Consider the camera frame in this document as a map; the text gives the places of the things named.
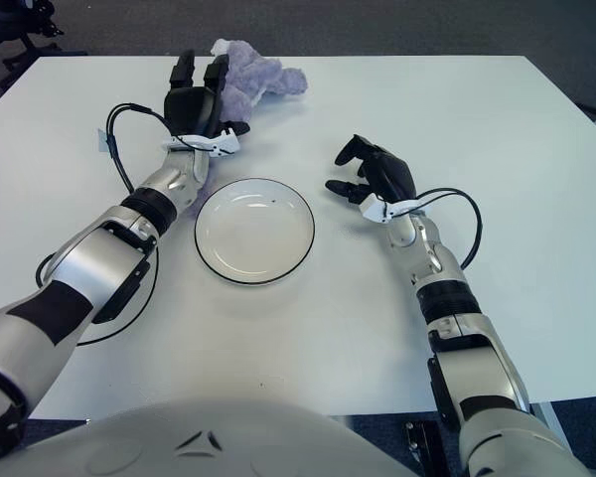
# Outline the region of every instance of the robotic arm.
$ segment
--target robotic arm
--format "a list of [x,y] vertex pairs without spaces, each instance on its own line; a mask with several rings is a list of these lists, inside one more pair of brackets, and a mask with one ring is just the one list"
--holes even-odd
[[[227,61],[227,56],[217,57],[206,72],[206,84],[193,87],[194,54],[181,57],[173,78],[186,80],[172,84],[165,107],[177,140],[167,141],[163,166],[65,243],[48,264],[38,291],[0,309],[0,455],[21,440],[23,423],[85,328],[114,319],[137,291],[159,238],[205,184],[210,156],[238,150],[232,127],[219,123]],[[175,107],[190,97],[195,101],[188,101],[193,109],[187,114]],[[246,124],[233,127],[247,129]],[[195,134],[195,144],[179,142],[187,132]],[[200,142],[218,147],[206,149]],[[116,150],[114,139],[109,144]]]
[[529,414],[522,379],[462,267],[422,212],[407,165],[358,135],[336,164],[354,157],[363,161],[358,175],[369,184],[326,186],[358,204],[366,218],[385,224],[397,259],[406,265],[433,352],[428,370],[437,409],[449,428],[461,429],[461,460],[470,475],[588,475]]

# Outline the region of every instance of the purple plush toy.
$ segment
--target purple plush toy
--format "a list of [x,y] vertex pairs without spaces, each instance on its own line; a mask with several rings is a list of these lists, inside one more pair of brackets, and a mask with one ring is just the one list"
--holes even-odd
[[229,56],[221,121],[249,122],[253,108],[266,92],[302,94],[307,90],[301,70],[283,69],[279,60],[262,57],[248,42],[217,40],[212,54]]

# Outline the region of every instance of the plate rim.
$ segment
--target plate rim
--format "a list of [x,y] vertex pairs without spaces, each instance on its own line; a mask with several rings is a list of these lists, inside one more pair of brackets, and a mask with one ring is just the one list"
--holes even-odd
[[[203,209],[206,206],[206,204],[208,203],[208,201],[214,195],[216,195],[218,192],[220,192],[222,189],[224,189],[225,187],[231,186],[232,184],[236,184],[238,182],[251,181],[251,180],[275,182],[276,184],[280,184],[281,186],[284,186],[287,189],[290,189],[291,191],[293,191],[300,198],[300,200],[305,204],[305,206],[307,206],[307,210],[309,211],[309,217],[311,217],[311,224],[312,224],[311,241],[309,242],[309,246],[305,250],[305,254],[300,258],[300,260],[298,260],[298,262],[294,266],[292,266],[290,269],[288,269],[284,273],[282,273],[282,274],[280,274],[278,276],[275,276],[273,278],[269,278],[267,280],[262,280],[262,281],[240,281],[240,280],[236,280],[234,278],[229,278],[228,276],[225,276],[222,273],[220,273],[219,271],[215,270],[208,263],[208,261],[203,257],[203,254],[201,253],[201,249],[199,248],[199,238],[198,238],[198,235],[197,235],[197,230],[198,230],[198,226],[199,226],[199,217],[201,216],[201,212],[203,211]],[[209,268],[216,275],[220,276],[221,278],[223,278],[223,279],[225,279],[227,281],[230,281],[231,283],[237,283],[239,285],[249,285],[249,286],[266,285],[268,283],[272,283],[274,281],[277,281],[277,280],[279,280],[279,279],[287,276],[289,273],[291,273],[296,268],[298,268],[298,266],[300,266],[300,264],[303,261],[305,261],[305,258],[307,258],[307,255],[309,255],[309,252],[311,251],[311,247],[314,244],[315,237],[316,237],[316,220],[314,219],[314,213],[311,210],[311,207],[309,207],[309,203],[305,200],[305,198],[302,196],[302,194],[300,194],[297,190],[295,190],[291,186],[288,186],[284,182],[280,182],[280,181],[277,181],[275,179],[267,179],[265,177],[245,177],[245,178],[242,178],[242,179],[236,179],[235,181],[228,182],[227,184],[219,187],[214,192],[212,192],[210,194],[210,196],[203,202],[203,204],[201,205],[201,208],[199,209],[199,213],[197,214],[197,218],[195,220],[195,248],[197,249],[197,253],[199,254],[199,257],[201,258],[201,260],[203,261],[203,263],[206,265],[207,268]]]

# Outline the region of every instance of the gray carpet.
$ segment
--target gray carpet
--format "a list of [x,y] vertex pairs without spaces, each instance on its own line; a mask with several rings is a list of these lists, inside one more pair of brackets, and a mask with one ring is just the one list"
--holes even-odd
[[[207,54],[217,38],[249,40],[267,56],[525,55],[570,98],[596,106],[596,0],[55,3],[55,20],[67,32],[58,43],[92,55],[177,55],[188,48]],[[21,51],[17,42],[0,46],[0,79],[1,59]],[[555,408],[574,451],[596,468],[596,398]],[[407,419],[363,416],[355,428],[409,463],[401,432]],[[36,425],[33,440],[60,430]],[[447,440],[454,448],[454,438]]]

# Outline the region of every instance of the black chair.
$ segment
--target black chair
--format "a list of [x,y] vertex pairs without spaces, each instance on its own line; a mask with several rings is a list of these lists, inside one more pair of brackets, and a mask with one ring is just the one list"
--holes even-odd
[[0,0],[0,44],[11,40],[21,40],[26,50],[2,61],[10,72],[2,80],[0,87],[8,89],[40,57],[80,57],[87,52],[65,52],[57,44],[36,47],[29,34],[47,38],[63,35],[51,17],[55,8],[49,0]]

